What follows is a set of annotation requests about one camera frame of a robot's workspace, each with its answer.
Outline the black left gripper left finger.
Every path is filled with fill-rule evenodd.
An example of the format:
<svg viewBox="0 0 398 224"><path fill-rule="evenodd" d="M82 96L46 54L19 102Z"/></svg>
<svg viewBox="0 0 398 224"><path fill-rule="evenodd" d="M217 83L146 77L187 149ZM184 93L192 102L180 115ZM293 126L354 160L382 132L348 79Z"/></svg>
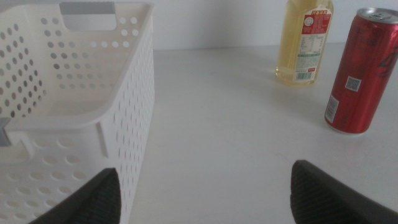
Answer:
<svg viewBox="0 0 398 224"><path fill-rule="evenodd" d="M115 168L106 168L30 224L119 224L121 190Z"/></svg>

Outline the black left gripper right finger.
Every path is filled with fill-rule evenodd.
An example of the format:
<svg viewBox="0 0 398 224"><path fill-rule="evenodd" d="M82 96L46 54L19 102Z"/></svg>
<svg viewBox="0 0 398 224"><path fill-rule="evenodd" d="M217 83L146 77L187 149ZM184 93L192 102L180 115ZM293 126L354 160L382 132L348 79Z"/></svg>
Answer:
<svg viewBox="0 0 398 224"><path fill-rule="evenodd" d="M377 203L306 160L297 160L290 179L295 223L397 224L397 212Z"/></svg>

